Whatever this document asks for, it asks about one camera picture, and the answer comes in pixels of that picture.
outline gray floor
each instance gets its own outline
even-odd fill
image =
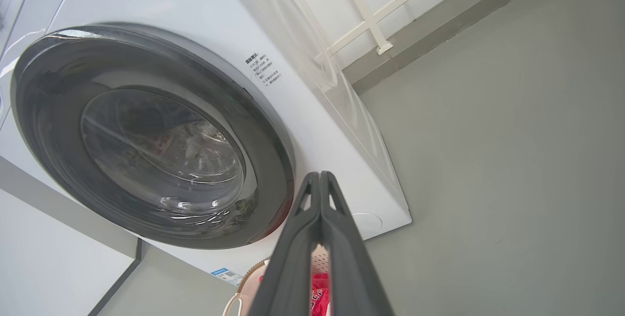
[[[367,242],[398,316],[625,314],[625,4],[515,0],[362,95],[415,222]],[[219,316],[157,249],[102,316]]]

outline red cloth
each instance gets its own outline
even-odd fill
[[[312,276],[311,290],[311,316],[326,316],[330,304],[330,280],[328,274],[315,274]]]

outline washing machine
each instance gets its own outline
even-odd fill
[[[335,174],[363,238],[411,222],[375,122],[299,46],[296,2],[9,2],[0,156],[69,200],[234,285],[310,171]]]

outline laundry basket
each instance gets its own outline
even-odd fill
[[[223,316],[228,316],[230,309],[237,300],[239,301],[239,312],[236,315],[247,316],[248,311],[250,311],[250,307],[252,306],[252,301],[256,296],[256,291],[261,285],[260,277],[265,274],[265,269],[267,269],[267,264],[270,262],[270,259],[271,257],[268,257],[257,263],[248,271],[247,274],[245,274],[245,276],[243,276],[243,280],[241,280],[241,284],[239,284],[239,289],[237,289],[234,296],[232,296],[230,301],[226,304]],[[328,256],[328,250],[321,245],[317,245],[317,249],[315,249],[312,253],[311,264],[313,274],[328,273],[330,271],[330,256]]]

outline metal railing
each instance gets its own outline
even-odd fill
[[[378,23],[384,17],[388,16],[393,11],[400,8],[403,4],[408,2],[408,0],[390,0],[384,6],[382,6],[382,8],[374,12],[366,3],[365,0],[352,0],[356,8],[360,12],[362,21],[359,24],[357,24],[355,27],[353,27],[353,29],[348,31],[343,36],[341,36],[341,38],[333,42],[328,36],[328,33],[321,26],[321,23],[319,23],[319,20],[317,20],[317,18],[315,17],[313,11],[310,9],[308,4],[306,3],[306,0],[297,0],[297,1],[301,5],[301,8],[303,9],[304,15],[306,15],[306,18],[308,18],[308,20],[310,20],[310,22],[312,22],[317,27],[317,29],[323,35],[323,38],[325,38],[326,43],[328,43],[328,54],[330,56],[337,53],[340,49],[344,48],[345,46],[347,46],[347,44],[352,42],[352,40],[357,38],[360,34],[366,32],[367,30],[371,31],[371,34],[373,35],[373,38],[375,39],[375,43],[377,44],[378,54],[383,54],[389,49],[391,49],[393,45],[390,42],[388,42],[386,38],[384,38],[384,34],[382,34],[382,31]]]

